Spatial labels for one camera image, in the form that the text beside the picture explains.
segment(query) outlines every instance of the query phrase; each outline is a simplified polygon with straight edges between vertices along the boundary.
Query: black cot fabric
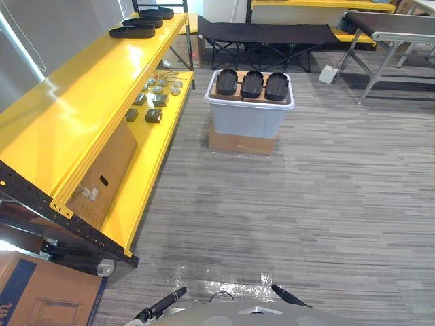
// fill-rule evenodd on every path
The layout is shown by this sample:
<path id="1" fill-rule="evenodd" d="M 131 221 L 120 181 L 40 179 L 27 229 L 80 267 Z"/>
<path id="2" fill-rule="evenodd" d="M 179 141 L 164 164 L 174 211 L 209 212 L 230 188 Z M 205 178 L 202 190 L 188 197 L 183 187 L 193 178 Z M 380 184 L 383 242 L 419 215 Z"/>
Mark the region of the black cot fabric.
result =
<path id="1" fill-rule="evenodd" d="M 198 31 L 206 39 L 233 43 L 325 44 L 339 42 L 328 25 L 210 22 L 199 16 Z"/>

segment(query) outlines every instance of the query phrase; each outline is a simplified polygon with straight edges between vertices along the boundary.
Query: gray wall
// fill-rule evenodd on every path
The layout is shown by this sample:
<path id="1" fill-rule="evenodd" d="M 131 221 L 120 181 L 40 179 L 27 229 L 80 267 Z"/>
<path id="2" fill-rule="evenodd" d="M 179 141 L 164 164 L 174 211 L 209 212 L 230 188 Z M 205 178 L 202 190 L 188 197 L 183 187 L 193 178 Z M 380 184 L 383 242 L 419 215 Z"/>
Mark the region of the gray wall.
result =
<path id="1" fill-rule="evenodd" d="M 3 0 L 16 22 L 31 40 L 47 71 L 59 68 L 74 54 L 122 20 L 118 0 Z M 130 0 L 126 15 L 132 12 Z M 0 2 L 0 10 L 33 60 L 37 56 L 10 19 Z M 37 80 L 0 31 L 0 112 L 19 99 Z"/>

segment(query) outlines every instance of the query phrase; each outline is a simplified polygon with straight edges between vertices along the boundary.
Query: black cable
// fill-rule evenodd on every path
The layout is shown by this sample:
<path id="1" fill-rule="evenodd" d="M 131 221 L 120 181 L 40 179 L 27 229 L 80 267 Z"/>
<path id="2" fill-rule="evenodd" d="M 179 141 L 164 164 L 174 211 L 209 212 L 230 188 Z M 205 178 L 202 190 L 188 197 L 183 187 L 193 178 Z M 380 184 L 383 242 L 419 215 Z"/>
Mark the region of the black cable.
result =
<path id="1" fill-rule="evenodd" d="M 219 291 L 219 292 L 216 292 L 215 294 L 213 294 L 211 297 L 210 297 L 210 299 L 209 299 L 209 303 L 218 295 L 218 294 L 227 294 L 227 295 L 229 295 L 230 296 L 230 298 L 234 301 L 234 297 L 229 293 L 229 292 L 227 292 L 227 291 Z"/>
<path id="2" fill-rule="evenodd" d="M 308 304 L 303 302 L 302 300 L 299 300 L 297 297 L 292 295 L 291 293 L 288 293 L 286 290 L 282 289 L 278 285 L 272 284 L 272 290 L 285 302 L 288 304 L 297 304 L 299 306 L 305 306 L 310 307 Z"/>

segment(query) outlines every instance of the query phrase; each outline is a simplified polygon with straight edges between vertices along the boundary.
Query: shelf bracket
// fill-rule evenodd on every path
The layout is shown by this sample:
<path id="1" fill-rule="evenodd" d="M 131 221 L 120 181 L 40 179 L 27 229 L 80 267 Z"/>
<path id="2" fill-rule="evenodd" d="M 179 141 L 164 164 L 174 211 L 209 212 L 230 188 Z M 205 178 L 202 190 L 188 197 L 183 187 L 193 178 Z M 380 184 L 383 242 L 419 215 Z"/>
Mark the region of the shelf bracket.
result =
<path id="1" fill-rule="evenodd" d="M 71 209 L 69 209 L 63 204 L 60 204 L 54 199 L 51 201 L 49 206 L 51 209 L 54 209 L 57 213 L 65 216 L 67 219 L 71 219 L 74 215 L 74 212 Z"/>

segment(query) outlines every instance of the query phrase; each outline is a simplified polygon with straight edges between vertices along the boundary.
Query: shelf beam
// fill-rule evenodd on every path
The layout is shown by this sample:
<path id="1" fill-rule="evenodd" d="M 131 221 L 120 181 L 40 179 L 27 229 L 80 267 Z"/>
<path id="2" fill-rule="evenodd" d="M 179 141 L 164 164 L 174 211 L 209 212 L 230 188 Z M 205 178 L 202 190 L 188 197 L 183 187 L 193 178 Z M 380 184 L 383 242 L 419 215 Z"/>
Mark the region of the shelf beam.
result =
<path id="1" fill-rule="evenodd" d="M 370 0 L 252 0 L 251 7 L 256 6 L 291 6 L 291 7 L 329 7 L 345 9 L 384 10 L 393 12 L 396 7 L 389 3 L 377 3 Z"/>

